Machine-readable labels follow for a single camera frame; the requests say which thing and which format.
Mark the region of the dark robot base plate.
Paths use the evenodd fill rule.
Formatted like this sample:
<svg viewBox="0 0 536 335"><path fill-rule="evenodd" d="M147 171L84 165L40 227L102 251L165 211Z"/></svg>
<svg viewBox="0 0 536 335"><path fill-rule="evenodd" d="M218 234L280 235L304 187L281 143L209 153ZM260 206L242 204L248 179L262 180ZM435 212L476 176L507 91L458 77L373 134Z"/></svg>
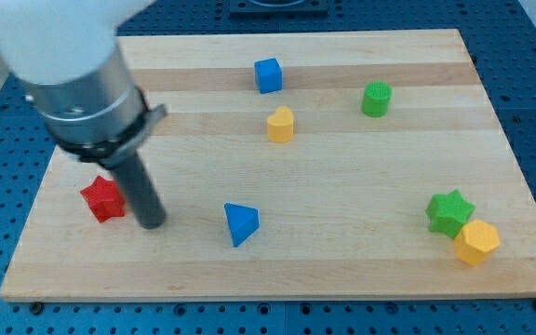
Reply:
<svg viewBox="0 0 536 335"><path fill-rule="evenodd" d="M328 13L329 0L228 0L231 16Z"/></svg>

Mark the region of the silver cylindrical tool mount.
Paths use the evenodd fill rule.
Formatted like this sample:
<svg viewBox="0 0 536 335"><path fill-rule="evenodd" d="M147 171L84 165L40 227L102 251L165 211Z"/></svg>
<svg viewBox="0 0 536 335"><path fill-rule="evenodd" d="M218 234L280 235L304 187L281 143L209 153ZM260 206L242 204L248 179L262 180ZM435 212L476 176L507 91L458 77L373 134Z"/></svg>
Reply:
<svg viewBox="0 0 536 335"><path fill-rule="evenodd" d="M97 69L74 80L21 84L60 148L105 168L135 155L168 115L165 105L148 105L119 47Z"/></svg>

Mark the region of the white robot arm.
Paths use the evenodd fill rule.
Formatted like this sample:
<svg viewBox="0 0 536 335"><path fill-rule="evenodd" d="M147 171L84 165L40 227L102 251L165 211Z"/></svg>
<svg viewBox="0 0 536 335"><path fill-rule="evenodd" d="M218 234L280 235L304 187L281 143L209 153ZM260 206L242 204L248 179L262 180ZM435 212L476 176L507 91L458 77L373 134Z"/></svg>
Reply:
<svg viewBox="0 0 536 335"><path fill-rule="evenodd" d="M0 1L0 55L27 101L63 150L112 174L145 229L166 212L138 149L167 110L149 107L116 32L151 3Z"/></svg>

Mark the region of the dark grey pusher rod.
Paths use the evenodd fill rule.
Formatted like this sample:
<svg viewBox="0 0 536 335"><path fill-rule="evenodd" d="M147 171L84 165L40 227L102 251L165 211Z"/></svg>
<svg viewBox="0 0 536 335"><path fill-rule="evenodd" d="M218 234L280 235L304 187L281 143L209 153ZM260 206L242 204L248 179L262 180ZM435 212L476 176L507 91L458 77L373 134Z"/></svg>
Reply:
<svg viewBox="0 0 536 335"><path fill-rule="evenodd" d="M110 169L138 224L147 230L160 227L166 211L138 153L127 156Z"/></svg>

